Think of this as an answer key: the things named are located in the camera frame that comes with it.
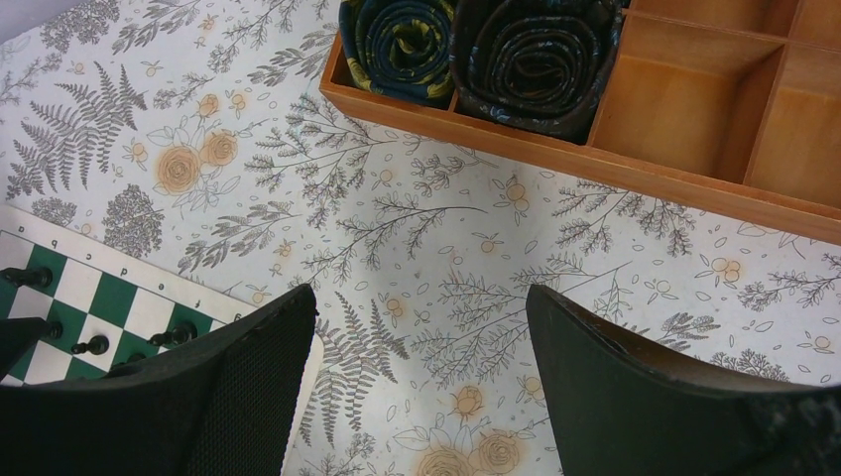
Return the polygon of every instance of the wooden compartment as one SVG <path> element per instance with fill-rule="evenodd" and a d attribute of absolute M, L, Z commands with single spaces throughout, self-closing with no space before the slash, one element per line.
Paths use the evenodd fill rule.
<path fill-rule="evenodd" d="M 800 13 L 791 37 L 822 47 L 841 49 L 841 2 L 800 0 Z"/>
<path fill-rule="evenodd" d="M 785 37 L 797 0 L 636 0 L 632 8 L 701 25 Z"/>
<path fill-rule="evenodd" d="M 724 8 L 725 0 L 692 3 L 705 2 Z M 641 4 L 645 10 L 646 3 L 636 0 L 626 12 L 620 64 L 585 146 L 461 114 L 456 95 L 441 110 L 356 89 L 338 36 L 320 90 L 339 110 L 360 119 L 841 245 L 841 201 L 826 192 L 833 183 L 841 185 L 841 156 L 834 159 L 835 171 L 816 169 L 833 160 L 839 133 L 828 130 L 810 139 L 798 132 L 806 123 L 841 127 L 832 116 L 841 114 L 834 102 L 841 86 L 832 88 L 841 84 L 834 62 L 839 54 L 815 54 L 832 58 L 830 63 L 811 58 L 799 41 L 769 35 L 768 20 L 760 30 L 765 33 L 758 33 L 758 17 L 747 13 L 738 24 L 711 26 L 704 17 L 658 18 L 651 9 L 635 10 Z M 775 8 L 768 5 L 766 19 Z M 786 61 L 789 50 L 794 53 Z M 819 91 L 823 98 L 789 97 L 797 90 Z M 791 109 L 794 117 L 783 114 L 795 107 L 803 110 Z M 799 179 L 785 177 L 790 168 L 780 172 L 785 158 L 775 147 L 789 147 L 788 155 L 805 163 Z"/>
<path fill-rule="evenodd" d="M 630 18 L 591 145 L 741 183 L 781 57 L 774 40 Z"/>
<path fill-rule="evenodd" d="M 790 47 L 747 184 L 841 208 L 841 53 Z"/>

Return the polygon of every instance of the rolled cloth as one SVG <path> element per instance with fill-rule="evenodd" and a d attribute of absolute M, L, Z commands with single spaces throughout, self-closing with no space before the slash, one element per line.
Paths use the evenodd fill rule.
<path fill-rule="evenodd" d="M 619 47 L 616 0 L 460 0 L 450 40 L 470 115 L 582 143 Z"/>
<path fill-rule="evenodd" d="M 454 14 L 450 0 L 342 0 L 339 30 L 354 84 L 417 104 L 448 104 Z"/>

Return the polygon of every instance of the wooden organizer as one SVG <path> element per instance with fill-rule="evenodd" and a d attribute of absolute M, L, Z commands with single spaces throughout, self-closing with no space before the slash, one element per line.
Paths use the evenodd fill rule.
<path fill-rule="evenodd" d="M 347 115 L 841 245 L 841 1 L 635 0 L 577 146 L 353 86 Z"/>

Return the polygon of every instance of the rolled necktie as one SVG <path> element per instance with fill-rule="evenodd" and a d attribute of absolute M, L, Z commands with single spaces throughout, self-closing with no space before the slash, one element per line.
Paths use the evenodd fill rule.
<path fill-rule="evenodd" d="M 454 14 L 450 0 L 343 0 L 339 30 L 354 84 L 421 105 L 448 104 Z"/>
<path fill-rule="evenodd" d="M 583 143 L 619 47 L 617 0 L 460 0 L 450 69 L 470 115 Z"/>

